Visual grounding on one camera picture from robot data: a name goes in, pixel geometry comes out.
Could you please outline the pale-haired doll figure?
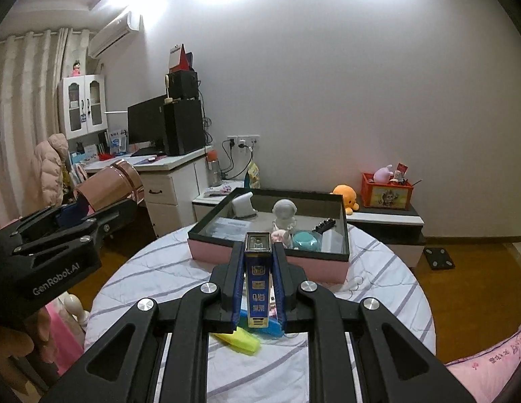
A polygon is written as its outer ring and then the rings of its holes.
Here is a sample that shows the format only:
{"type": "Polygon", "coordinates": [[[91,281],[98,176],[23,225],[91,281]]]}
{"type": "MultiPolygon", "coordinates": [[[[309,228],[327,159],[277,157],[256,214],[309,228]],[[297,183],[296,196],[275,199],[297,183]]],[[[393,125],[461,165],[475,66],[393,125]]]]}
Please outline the pale-haired doll figure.
{"type": "Polygon", "coordinates": [[[281,243],[286,249],[293,247],[292,235],[286,229],[276,229],[271,233],[272,243],[281,243]]]}

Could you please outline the white air conditioner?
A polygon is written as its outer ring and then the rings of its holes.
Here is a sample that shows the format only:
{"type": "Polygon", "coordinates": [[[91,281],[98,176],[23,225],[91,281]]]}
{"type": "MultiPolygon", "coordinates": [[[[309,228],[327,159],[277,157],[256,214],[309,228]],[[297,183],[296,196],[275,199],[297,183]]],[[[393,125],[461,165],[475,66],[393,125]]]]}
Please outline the white air conditioner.
{"type": "Polygon", "coordinates": [[[124,12],[103,27],[90,41],[88,55],[96,59],[125,36],[139,31],[141,15],[137,11],[124,12]]]}

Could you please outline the rose gold cup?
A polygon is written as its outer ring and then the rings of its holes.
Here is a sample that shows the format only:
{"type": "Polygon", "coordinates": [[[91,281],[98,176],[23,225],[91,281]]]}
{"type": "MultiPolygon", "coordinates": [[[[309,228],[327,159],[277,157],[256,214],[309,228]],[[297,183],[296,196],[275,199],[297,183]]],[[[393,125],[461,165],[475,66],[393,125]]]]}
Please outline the rose gold cup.
{"type": "Polygon", "coordinates": [[[144,194],[139,173],[124,159],[88,177],[75,189],[75,195],[84,199],[94,212],[125,198],[140,204],[145,199],[144,194]]]}

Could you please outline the teal round case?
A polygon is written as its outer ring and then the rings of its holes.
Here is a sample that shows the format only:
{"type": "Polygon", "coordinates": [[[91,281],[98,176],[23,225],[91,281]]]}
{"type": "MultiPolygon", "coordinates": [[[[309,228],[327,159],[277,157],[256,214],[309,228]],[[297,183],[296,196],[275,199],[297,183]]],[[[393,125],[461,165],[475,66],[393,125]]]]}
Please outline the teal round case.
{"type": "Polygon", "coordinates": [[[301,251],[319,252],[322,250],[322,236],[315,231],[299,230],[292,236],[292,246],[301,251]]]}

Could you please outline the white glass-door cabinet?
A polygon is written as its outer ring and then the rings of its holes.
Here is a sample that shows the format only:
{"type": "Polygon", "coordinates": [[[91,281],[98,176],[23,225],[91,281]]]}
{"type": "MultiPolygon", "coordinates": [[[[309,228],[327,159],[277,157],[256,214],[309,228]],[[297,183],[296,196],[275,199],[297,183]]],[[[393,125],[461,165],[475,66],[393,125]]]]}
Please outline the white glass-door cabinet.
{"type": "Polygon", "coordinates": [[[61,81],[58,92],[60,124],[67,140],[107,129],[103,76],[65,77],[61,81]]]}

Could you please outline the blue gold small box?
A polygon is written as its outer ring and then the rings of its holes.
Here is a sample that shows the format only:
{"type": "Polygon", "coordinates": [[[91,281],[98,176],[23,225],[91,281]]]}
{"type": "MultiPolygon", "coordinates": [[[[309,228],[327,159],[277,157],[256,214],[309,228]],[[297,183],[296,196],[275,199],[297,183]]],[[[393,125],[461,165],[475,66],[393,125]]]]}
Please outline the blue gold small box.
{"type": "Polygon", "coordinates": [[[270,314],[272,241],[269,232],[248,232],[244,263],[248,295],[248,326],[266,328],[270,314]]]}

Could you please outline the silver white astronaut figure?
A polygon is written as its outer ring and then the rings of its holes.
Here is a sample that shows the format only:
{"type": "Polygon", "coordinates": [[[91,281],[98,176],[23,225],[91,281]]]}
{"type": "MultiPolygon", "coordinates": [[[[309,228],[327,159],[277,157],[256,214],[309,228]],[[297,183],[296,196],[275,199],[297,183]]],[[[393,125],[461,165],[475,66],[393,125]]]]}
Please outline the silver white astronaut figure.
{"type": "Polygon", "coordinates": [[[278,200],[272,208],[275,219],[272,223],[272,230],[284,230],[293,234],[297,225],[297,207],[290,199],[278,200]]]}

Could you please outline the clear plastic package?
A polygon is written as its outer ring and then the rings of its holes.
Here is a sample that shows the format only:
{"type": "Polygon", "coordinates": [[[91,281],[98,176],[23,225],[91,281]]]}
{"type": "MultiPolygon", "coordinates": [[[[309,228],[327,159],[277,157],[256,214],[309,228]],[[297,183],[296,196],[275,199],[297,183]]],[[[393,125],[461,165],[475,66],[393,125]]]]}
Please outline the clear plastic package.
{"type": "Polygon", "coordinates": [[[208,225],[206,235],[231,241],[243,241],[250,226],[250,221],[219,217],[208,225]]]}

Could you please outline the red toy crate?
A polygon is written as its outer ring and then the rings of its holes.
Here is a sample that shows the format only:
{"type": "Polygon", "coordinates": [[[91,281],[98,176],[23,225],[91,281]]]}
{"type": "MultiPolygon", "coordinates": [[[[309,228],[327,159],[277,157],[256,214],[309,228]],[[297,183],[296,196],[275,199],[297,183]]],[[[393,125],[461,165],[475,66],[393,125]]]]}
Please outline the red toy crate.
{"type": "Polygon", "coordinates": [[[409,210],[412,185],[382,184],[373,181],[373,174],[362,173],[361,205],[365,208],[409,210]]]}

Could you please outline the low black white bench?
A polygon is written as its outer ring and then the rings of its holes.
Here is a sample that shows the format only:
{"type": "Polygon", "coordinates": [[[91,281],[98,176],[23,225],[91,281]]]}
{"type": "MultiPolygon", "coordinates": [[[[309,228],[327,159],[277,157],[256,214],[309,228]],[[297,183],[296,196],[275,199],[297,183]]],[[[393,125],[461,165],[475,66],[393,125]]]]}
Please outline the low black white bench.
{"type": "Polygon", "coordinates": [[[417,211],[391,208],[365,208],[358,196],[360,209],[347,216],[347,223],[360,228],[384,243],[410,267],[416,267],[424,251],[425,221],[417,211]]]}

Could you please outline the yellow highlighter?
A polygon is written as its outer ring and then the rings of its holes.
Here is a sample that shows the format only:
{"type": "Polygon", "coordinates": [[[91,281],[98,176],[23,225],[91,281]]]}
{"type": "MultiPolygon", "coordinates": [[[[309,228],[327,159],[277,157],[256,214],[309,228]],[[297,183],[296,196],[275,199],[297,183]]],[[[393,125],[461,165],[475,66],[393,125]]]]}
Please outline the yellow highlighter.
{"type": "Polygon", "coordinates": [[[261,341],[244,328],[237,326],[231,333],[212,333],[216,339],[230,345],[236,351],[252,356],[259,351],[261,341]]]}

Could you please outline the orange-cap water bottle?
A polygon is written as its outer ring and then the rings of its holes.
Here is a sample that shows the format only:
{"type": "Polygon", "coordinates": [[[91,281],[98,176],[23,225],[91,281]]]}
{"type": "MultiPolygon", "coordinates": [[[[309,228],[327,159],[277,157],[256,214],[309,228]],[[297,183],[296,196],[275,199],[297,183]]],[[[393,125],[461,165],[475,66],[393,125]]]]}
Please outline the orange-cap water bottle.
{"type": "Polygon", "coordinates": [[[211,149],[207,153],[207,175],[210,187],[222,184],[221,164],[219,163],[218,152],[215,149],[211,149]]]}

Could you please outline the yellow blue snack bag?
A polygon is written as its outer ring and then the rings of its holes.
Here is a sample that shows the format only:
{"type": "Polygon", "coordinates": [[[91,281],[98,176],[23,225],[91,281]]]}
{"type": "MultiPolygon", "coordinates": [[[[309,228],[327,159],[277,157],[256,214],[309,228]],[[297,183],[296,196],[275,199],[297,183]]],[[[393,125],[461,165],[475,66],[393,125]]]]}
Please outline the yellow blue snack bag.
{"type": "Polygon", "coordinates": [[[244,187],[248,189],[258,189],[261,187],[259,178],[259,167],[254,161],[250,161],[244,176],[244,187]]]}

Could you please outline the pink doll on cabinet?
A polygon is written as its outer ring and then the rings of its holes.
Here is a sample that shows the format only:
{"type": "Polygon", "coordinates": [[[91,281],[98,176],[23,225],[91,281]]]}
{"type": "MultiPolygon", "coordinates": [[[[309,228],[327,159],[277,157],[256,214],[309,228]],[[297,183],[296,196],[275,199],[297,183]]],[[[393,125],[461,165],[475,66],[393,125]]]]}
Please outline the pink doll on cabinet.
{"type": "Polygon", "coordinates": [[[79,60],[75,60],[75,62],[73,63],[71,76],[72,77],[80,77],[81,74],[82,74],[81,62],[79,60]]]}

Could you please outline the white wall socket strip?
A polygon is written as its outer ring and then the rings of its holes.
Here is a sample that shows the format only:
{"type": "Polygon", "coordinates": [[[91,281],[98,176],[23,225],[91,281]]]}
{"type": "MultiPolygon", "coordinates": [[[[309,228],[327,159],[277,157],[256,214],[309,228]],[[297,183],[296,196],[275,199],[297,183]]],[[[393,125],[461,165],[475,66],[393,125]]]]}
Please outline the white wall socket strip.
{"type": "Polygon", "coordinates": [[[253,147],[259,143],[261,137],[259,135],[229,135],[227,136],[228,140],[232,140],[234,145],[238,148],[244,148],[246,146],[253,147]]]}

